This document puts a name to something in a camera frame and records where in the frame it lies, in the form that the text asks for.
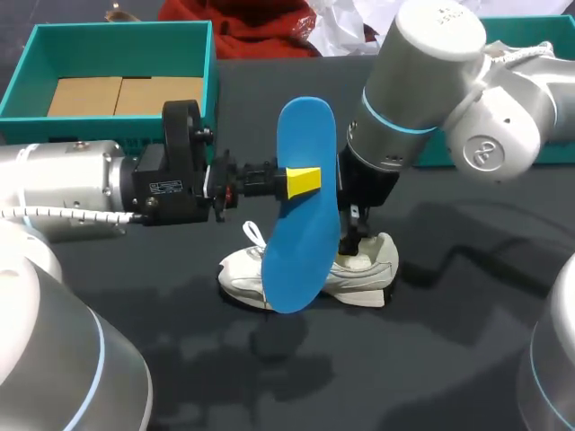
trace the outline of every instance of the black table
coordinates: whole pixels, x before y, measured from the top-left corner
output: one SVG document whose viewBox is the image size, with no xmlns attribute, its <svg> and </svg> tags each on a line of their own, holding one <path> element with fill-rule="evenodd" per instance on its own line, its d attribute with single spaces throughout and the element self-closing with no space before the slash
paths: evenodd
<svg viewBox="0 0 575 431">
<path fill-rule="evenodd" d="M 239 162 L 274 155 L 299 95 L 327 100 L 341 144 L 371 58 L 221 62 L 218 141 Z M 155 429 L 522 430 L 518 358 L 575 251 L 574 168 L 533 169 L 498 188 L 412 170 L 372 227 L 402 259 L 394 301 L 360 310 L 320 298 L 288 316 L 218 294 L 218 262 L 271 232 L 277 205 L 244 199 L 226 224 L 134 228 L 56 247 L 68 284 L 143 352 Z"/>
</svg>

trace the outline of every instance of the yellow clamp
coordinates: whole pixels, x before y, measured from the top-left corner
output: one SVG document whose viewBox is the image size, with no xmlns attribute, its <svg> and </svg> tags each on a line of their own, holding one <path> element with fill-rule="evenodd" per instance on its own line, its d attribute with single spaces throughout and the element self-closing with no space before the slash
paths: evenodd
<svg viewBox="0 0 575 431">
<path fill-rule="evenodd" d="M 286 168 L 287 199 L 315 192 L 322 187 L 321 168 Z"/>
</svg>

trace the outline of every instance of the sneaker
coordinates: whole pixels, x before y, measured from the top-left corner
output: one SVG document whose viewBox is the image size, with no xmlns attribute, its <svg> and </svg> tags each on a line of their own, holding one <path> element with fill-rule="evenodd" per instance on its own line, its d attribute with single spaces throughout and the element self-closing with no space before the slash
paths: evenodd
<svg viewBox="0 0 575 431">
<path fill-rule="evenodd" d="M 220 265 L 218 280 L 224 292 L 235 300 L 262 310 L 272 310 L 261 283 L 261 259 L 266 248 L 258 226 L 243 224 L 252 247 L 230 254 Z M 383 307 L 397 272 L 399 255 L 387 233 L 361 240 L 357 256 L 337 255 L 323 292 L 341 303 L 360 307 Z"/>
</svg>

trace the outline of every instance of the blue insole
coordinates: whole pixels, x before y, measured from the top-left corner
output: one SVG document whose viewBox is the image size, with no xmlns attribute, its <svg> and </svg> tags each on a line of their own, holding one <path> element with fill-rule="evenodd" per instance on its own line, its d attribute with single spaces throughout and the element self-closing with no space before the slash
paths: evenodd
<svg viewBox="0 0 575 431">
<path fill-rule="evenodd" d="M 319 191 L 281 203 L 261 264 L 268 303 L 290 313 L 318 296 L 338 251 L 337 139 L 330 106 L 313 97 L 288 103 L 279 115 L 277 151 L 281 168 L 322 169 Z"/>
</svg>

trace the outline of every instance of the teal box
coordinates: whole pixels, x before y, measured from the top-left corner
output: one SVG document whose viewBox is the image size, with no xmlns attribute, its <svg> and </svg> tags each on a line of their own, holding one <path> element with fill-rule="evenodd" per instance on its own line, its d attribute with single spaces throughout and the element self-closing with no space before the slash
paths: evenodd
<svg viewBox="0 0 575 431">
<path fill-rule="evenodd" d="M 488 43 L 501 40 L 511 47 L 528 47 L 550 41 L 557 57 L 575 60 L 575 20 L 571 16 L 491 17 L 483 18 L 482 22 Z M 575 163 L 575 142 L 548 143 L 535 163 Z M 418 165 L 453 166 L 442 132 L 428 142 Z"/>
<path fill-rule="evenodd" d="M 202 77 L 204 124 L 216 130 L 218 73 L 211 22 L 37 25 L 0 104 L 7 144 L 113 139 L 138 155 L 162 142 L 161 115 L 46 117 L 59 78 Z"/>
</svg>

